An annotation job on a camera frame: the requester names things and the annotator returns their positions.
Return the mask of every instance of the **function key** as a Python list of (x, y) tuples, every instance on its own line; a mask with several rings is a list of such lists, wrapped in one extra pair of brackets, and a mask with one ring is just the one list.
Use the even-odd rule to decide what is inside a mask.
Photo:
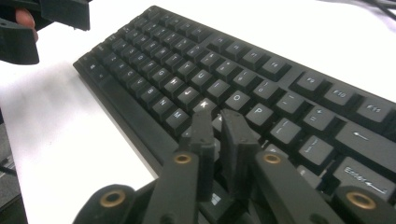
[(237, 62), (248, 51), (249, 49), (245, 43), (242, 41), (235, 41), (224, 51), (224, 56)]
[(358, 95), (352, 88), (343, 84), (334, 84), (324, 94), (322, 103), (337, 112), (347, 112), (357, 98)]
[(227, 36), (217, 36), (207, 46), (209, 49), (213, 49), (217, 53), (222, 53), (231, 43), (231, 40)]
[(259, 69), (259, 73), (273, 81), (279, 81), (289, 69), (290, 65), (285, 60), (273, 57)]
[(248, 69), (257, 71), (265, 62), (269, 60), (269, 56), (265, 55), (262, 49), (254, 48), (251, 49), (241, 59), (241, 64), (246, 66)]
[(390, 104), (374, 98), (365, 98), (353, 119), (371, 130), (382, 132), (394, 113)]
[(307, 98), (316, 99), (327, 84), (328, 82), (323, 75), (315, 71), (309, 71), (305, 72), (291, 88)]

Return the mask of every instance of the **white desk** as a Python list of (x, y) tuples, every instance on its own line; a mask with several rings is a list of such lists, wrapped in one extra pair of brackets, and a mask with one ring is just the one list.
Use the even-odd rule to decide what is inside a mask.
[(0, 63), (0, 106), (29, 223), (72, 223), (100, 188), (155, 176), (72, 63), (151, 5), (167, 8), (396, 102), (396, 22), (322, 1), (91, 2), (92, 29), (39, 32), (40, 64)]

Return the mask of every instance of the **black plastic part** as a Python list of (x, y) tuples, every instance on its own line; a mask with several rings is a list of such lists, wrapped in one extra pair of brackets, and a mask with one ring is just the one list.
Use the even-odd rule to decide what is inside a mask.
[(134, 190), (111, 185), (99, 189), (79, 211), (74, 224), (126, 224), (134, 204)]
[(229, 109), (221, 111), (222, 131), (220, 161), (230, 195), (248, 199), (253, 178), (249, 165), (260, 150), (244, 116)]
[(197, 201), (209, 201), (215, 173), (215, 137), (208, 111), (203, 110), (192, 116), (190, 152), (199, 157)]
[(0, 19), (0, 60), (15, 64), (38, 63), (33, 31)]
[(332, 207), (347, 223), (396, 223), (396, 210), (366, 189), (338, 188), (332, 198)]
[(278, 223), (344, 223), (283, 156), (259, 152), (251, 168)]
[(197, 176), (198, 157), (187, 151), (175, 152), (163, 166), (143, 224), (195, 223)]

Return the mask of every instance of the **black keyboard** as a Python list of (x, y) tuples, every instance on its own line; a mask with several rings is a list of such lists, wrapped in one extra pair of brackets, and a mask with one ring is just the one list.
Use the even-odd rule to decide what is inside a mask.
[[(219, 112), (228, 108), (245, 116), (262, 150), (286, 156), (317, 191), (331, 196), (351, 185), (395, 204), (391, 101), (160, 7), (74, 66), (157, 173), (201, 110), (213, 116), (217, 160)], [(244, 223), (247, 209), (229, 198), (216, 165), (214, 198), (200, 203), (201, 218)]]

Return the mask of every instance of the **person's hand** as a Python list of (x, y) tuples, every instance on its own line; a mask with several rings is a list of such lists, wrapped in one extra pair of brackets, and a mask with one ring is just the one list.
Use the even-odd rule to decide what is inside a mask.
[(30, 12), (25, 8), (17, 8), (15, 10), (15, 17), (18, 24), (29, 27), (33, 30), (35, 41), (37, 41), (38, 34), (35, 30), (35, 20), (33, 19), (32, 14), (30, 14)]

